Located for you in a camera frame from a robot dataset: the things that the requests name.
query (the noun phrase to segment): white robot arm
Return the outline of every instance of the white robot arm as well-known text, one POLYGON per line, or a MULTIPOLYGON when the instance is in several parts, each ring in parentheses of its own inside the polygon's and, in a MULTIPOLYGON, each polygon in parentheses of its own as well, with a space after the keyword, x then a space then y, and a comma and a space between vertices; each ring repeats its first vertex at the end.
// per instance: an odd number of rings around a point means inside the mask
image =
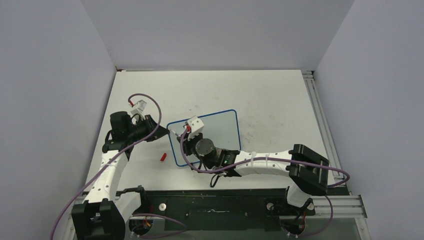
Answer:
POLYGON ((139 186, 124 190, 117 202, 118 184, 122 172, 127 165, 132 147, 131 144, 146 138, 152 142, 168 135, 169 131, 158 126, 150 115, 142 116, 145 104, 137 102, 131 111, 136 118, 135 123, 126 111, 119 111, 110 115, 112 129, 107 133, 102 147, 100 170, 109 166, 94 181, 91 190, 83 203, 72 207, 71 216, 75 233, 79 240, 83 239, 111 239, 123 240, 125 237, 125 223, 133 212, 141 206, 144 189, 139 186), (114 161, 111 159, 119 151, 125 154, 119 155, 114 161))
POLYGON ((293 184, 288 188, 289 205, 303 207, 311 196, 327 194, 328 170, 273 159, 292 159, 305 163, 329 166, 325 157, 310 148, 295 144, 293 149, 281 152, 256 153, 215 147, 211 139, 203 138, 204 124, 194 116, 187 120, 187 139, 183 140, 183 154, 195 155, 210 170, 226 167, 218 173, 224 177, 242 177, 250 174, 269 174, 289 177, 293 184))

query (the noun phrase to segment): white tabletop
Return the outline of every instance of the white tabletop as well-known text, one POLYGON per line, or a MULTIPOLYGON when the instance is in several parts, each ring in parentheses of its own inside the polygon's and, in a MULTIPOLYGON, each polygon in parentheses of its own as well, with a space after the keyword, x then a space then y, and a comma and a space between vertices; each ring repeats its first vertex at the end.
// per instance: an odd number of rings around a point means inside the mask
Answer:
MULTIPOLYGON (((128 96, 143 93, 162 109, 162 123, 223 110, 237 111, 241 149, 246 152, 282 152, 303 144, 327 156, 300 70, 244 71, 132 71, 118 72, 113 83, 87 182, 99 170, 102 145, 111 129, 110 115, 129 111, 128 96)), ((136 96, 133 101, 142 97, 136 96)), ((149 99, 144 114, 158 120, 149 99)), ((328 184, 334 183, 330 171, 328 184)), ((146 190, 207 190, 211 174, 178 167, 167 136, 134 147, 118 190, 143 185, 146 190), (167 153, 165 161, 160 161, 167 153)), ((286 188, 288 177, 247 175, 221 177, 214 189, 286 188)))

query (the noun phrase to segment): white wall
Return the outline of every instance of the white wall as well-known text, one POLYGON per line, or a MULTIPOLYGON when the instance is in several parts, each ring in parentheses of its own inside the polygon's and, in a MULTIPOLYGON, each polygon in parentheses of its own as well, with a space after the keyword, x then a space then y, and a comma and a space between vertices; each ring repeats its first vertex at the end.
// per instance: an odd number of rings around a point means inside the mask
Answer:
POLYGON ((81 0, 123 69, 314 70, 354 0, 81 0))
POLYGON ((315 72, 374 240, 423 239, 424 1, 356 0, 315 72))
POLYGON ((80 188, 115 75, 79 0, 0 1, 0 239, 48 239, 80 188))

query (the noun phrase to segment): red wire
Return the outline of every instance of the red wire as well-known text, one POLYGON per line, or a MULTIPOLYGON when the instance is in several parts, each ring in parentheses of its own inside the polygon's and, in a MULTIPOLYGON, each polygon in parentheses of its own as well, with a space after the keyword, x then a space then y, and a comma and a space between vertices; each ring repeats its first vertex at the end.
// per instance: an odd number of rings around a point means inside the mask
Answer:
POLYGON ((305 221, 305 218, 306 218, 306 212, 303 212, 303 219, 302 221, 300 221, 299 225, 301 225, 305 221))
MULTIPOLYGON (((150 205, 150 213, 153 213, 153 205, 150 205)), ((147 216, 144 218, 144 224, 147 224, 147 216)))

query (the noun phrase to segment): purple cable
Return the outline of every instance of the purple cable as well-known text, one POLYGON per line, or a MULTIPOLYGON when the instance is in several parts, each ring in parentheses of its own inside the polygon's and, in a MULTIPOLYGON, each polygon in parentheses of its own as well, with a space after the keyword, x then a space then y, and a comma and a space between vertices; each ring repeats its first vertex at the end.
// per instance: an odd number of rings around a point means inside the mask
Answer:
MULTIPOLYGON (((157 217, 157 218, 161 218, 161 219, 172 221, 172 222, 174 222, 176 224, 179 224, 179 225, 181 225, 181 226, 183 226, 185 228, 184 230, 175 231, 175 232, 171 232, 171 233, 167 233, 167 234, 163 234, 163 235, 157 235, 157 236, 142 236, 141 235, 141 236, 139 236, 142 239, 160 239, 160 238, 172 236, 172 235, 175 235, 175 234, 184 233, 185 231, 187 231, 187 225, 185 225, 184 223, 182 223, 182 222, 180 222, 180 221, 178 221, 176 219, 173 219, 173 218, 170 218, 170 217, 167 217, 167 216, 162 216, 162 215, 153 214, 153 213, 140 213, 140 214, 134 214, 132 216, 133 217, 145 217, 145 216, 147 216, 147 217, 157 217)), ((131 232, 134 232, 134 230, 136 230, 138 227, 140 227, 142 225, 143 224, 140 224, 140 225, 137 225, 137 226, 133 227, 132 230, 131 230, 131 232)))
POLYGON ((65 214, 65 212, 66 212, 66 210, 69 208, 69 206, 75 201, 75 199, 77 199, 83 192, 84 192, 84 190, 88 187, 88 186, 90 186, 90 184, 92 184, 104 171, 105 171, 105 169, 107 168, 107 167, 109 167, 109 164, 111 164, 115 159, 117 159, 117 157, 119 156, 119 155, 121 155, 122 153, 124 153, 126 150, 128 150, 128 149, 130 149, 130 148, 132 148, 132 147, 134 147, 135 145, 137 145, 137 144, 139 144, 139 143, 141 143, 141 142, 143 142, 144 140, 146 140, 146 139, 148 139, 148 138, 150 138, 150 136, 152 136, 155 132, 156 132, 156 130, 159 128, 159 125, 161 124, 161 120, 162 120, 162 111, 161 111, 161 107, 159 106, 159 104, 151 97, 151 96, 149 96, 149 95, 146 95, 146 94, 143 94, 143 93, 135 93, 135 94, 133 94, 133 95, 131 95, 131 96, 129 96, 129 98, 128 98, 128 102, 130 102, 130 99, 132 98, 132 97, 134 97, 134 96, 143 96, 143 97, 146 97, 146 98, 148 98, 148 99, 150 99, 150 100, 152 100, 153 102, 154 102, 154 104, 156 105, 156 107, 157 107, 157 110, 159 111, 159 120, 157 121, 157 125, 156 125, 156 127, 153 129, 153 131, 149 134, 149 135, 147 135, 146 137, 143 137, 142 139, 140 139, 140 140, 138 140, 138 141, 136 141, 136 142, 134 142, 133 144, 131 144, 131 145, 129 145, 129 146, 127 146, 126 148, 124 148, 124 149, 122 149, 121 151, 119 151, 115 156, 113 156, 110 160, 109 160, 109 162, 107 162, 107 164, 105 164, 104 165, 104 167, 102 167, 101 169, 100 169, 100 171, 98 171, 98 173, 96 174, 96 175, 94 175, 93 176, 93 178, 90 180, 90 181, 88 181, 72 198, 71 198, 71 200, 69 200, 68 202, 67 202, 67 204, 65 205, 65 207, 62 209, 62 211, 60 211, 60 213, 59 213, 59 216, 57 216, 57 218, 56 218, 56 220, 54 221, 54 225, 53 225, 53 229, 51 230, 51 232, 50 232, 50 240, 53 240, 53 236, 55 235, 55 231, 56 231, 56 228, 58 227, 58 224, 59 224, 59 221, 61 220, 61 218, 62 218, 62 216, 65 214))
MULTIPOLYGON (((181 139, 179 141, 179 148, 181 150, 182 158, 184 159, 185 163, 187 163, 187 165, 191 169, 193 169, 194 171, 196 171, 198 173, 202 173, 202 174, 216 174, 216 173, 219 173, 219 172, 221 172, 223 170, 227 170, 227 169, 233 168, 233 167, 238 166, 238 165, 250 163, 250 161, 251 161, 250 159, 247 159, 247 160, 240 161, 240 162, 237 162, 237 163, 234 163, 234 164, 231 164, 231 165, 228 165, 228 166, 224 166, 224 167, 221 167, 221 168, 218 168, 218 169, 215 169, 215 170, 201 170, 201 169, 198 169, 195 166, 193 166, 193 164, 191 164, 189 162, 189 160, 187 159, 187 156, 184 154, 183 142, 184 142, 184 137, 187 134, 187 131, 188 130, 185 129, 184 132, 181 134, 181 137, 180 137, 181 139)), ((265 159, 266 159, 265 157, 261 156, 261 157, 255 157, 255 158, 253 158, 253 161, 265 160, 265 159)), ((296 161, 296 160, 291 160, 291 159, 283 159, 283 158, 275 158, 275 157, 268 157, 268 160, 278 161, 278 162, 286 162, 286 163, 292 163, 292 164, 299 164, 299 165, 306 165, 306 166, 310 166, 310 167, 314 167, 314 168, 336 171, 336 172, 339 172, 339 173, 342 173, 342 174, 346 175, 346 178, 345 179, 343 179, 343 180, 341 180, 339 182, 336 182, 335 184, 328 185, 329 188, 333 188, 333 187, 339 186, 341 184, 344 184, 347 181, 349 181, 349 179, 351 178, 351 176, 349 175, 349 173, 346 172, 345 170, 338 169, 338 168, 331 167, 331 166, 323 166, 323 165, 318 165, 318 164, 304 162, 304 161, 296 161)))
MULTIPOLYGON (((310 232, 310 233, 305 233, 305 234, 297 235, 298 238, 310 237, 312 235, 319 234, 322 231, 324 231, 330 225, 330 223, 333 221, 333 205, 332 205, 332 203, 330 201, 330 198, 328 196, 324 196, 324 197, 328 200, 328 203, 330 204, 330 209, 331 209, 330 219, 328 220, 328 222, 320 230, 317 230, 317 231, 314 231, 314 232, 310 232)), ((284 231, 289 232, 282 225, 281 225, 281 227, 282 227, 282 229, 284 229, 284 231)))

